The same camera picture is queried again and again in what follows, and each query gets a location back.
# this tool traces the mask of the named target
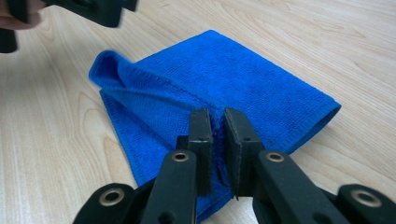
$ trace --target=towel fold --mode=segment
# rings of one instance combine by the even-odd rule
[[[137,63],[116,51],[104,51],[90,79],[102,88],[107,113],[139,186],[158,174],[177,136],[188,134],[190,112],[209,108],[214,193],[198,198],[199,222],[232,197],[222,146],[226,106],[247,115],[267,149],[289,154],[341,108],[332,97],[215,31]]]

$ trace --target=wooden table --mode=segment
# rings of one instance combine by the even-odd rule
[[[227,35],[343,105],[292,154],[321,188],[360,183],[396,200],[396,3],[141,0],[108,29],[59,7],[0,55],[0,223],[71,223],[98,188],[135,186],[98,88],[96,55],[138,61],[206,30]],[[254,223],[250,199],[205,223]]]

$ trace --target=blue towel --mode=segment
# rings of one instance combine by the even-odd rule
[[[99,54],[90,79],[101,96],[140,186],[187,135],[192,110],[212,116],[213,195],[199,197],[198,221],[231,199],[224,162],[223,109],[243,111],[267,149],[291,153],[320,131],[341,106],[263,57],[207,31],[137,63],[116,51]]]

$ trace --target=black plastic part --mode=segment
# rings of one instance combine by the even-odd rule
[[[123,7],[130,11],[136,11],[137,10],[137,0],[124,0]]]
[[[0,28],[0,53],[12,53],[18,49],[15,31]]]
[[[396,223],[396,203],[362,185],[344,185],[336,196],[338,209],[352,223]]]
[[[140,223],[196,222],[196,165],[195,154],[188,150],[165,156]]]
[[[254,166],[282,223],[349,223],[287,154],[262,151]]]
[[[23,23],[29,22],[26,0],[7,0],[7,10],[11,16]]]
[[[122,1],[100,0],[44,0],[49,5],[64,7],[79,16],[106,27],[118,27]]]
[[[140,219],[146,207],[153,184],[154,180],[151,180],[136,190],[133,190],[128,185],[117,183],[101,187],[82,206],[73,223],[140,223]],[[112,202],[116,202],[119,197],[122,198],[118,203],[110,205]],[[108,204],[101,204],[103,199],[105,199]]]
[[[206,196],[212,192],[211,162],[213,134],[210,126],[209,110],[206,108],[191,112],[188,150],[197,157],[198,195]]]
[[[252,181],[258,179],[252,164],[264,150],[262,140],[244,113],[226,108],[224,115],[224,148],[232,193],[236,197],[252,197],[255,191]]]

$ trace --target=folded towel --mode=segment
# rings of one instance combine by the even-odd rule
[[[253,51],[207,31],[137,63],[104,51],[90,71],[137,184],[158,174],[163,157],[187,135],[192,110],[207,107],[214,134],[212,187],[197,200],[198,221],[231,199],[223,109],[244,112],[267,149],[291,153],[322,129],[340,105]]]

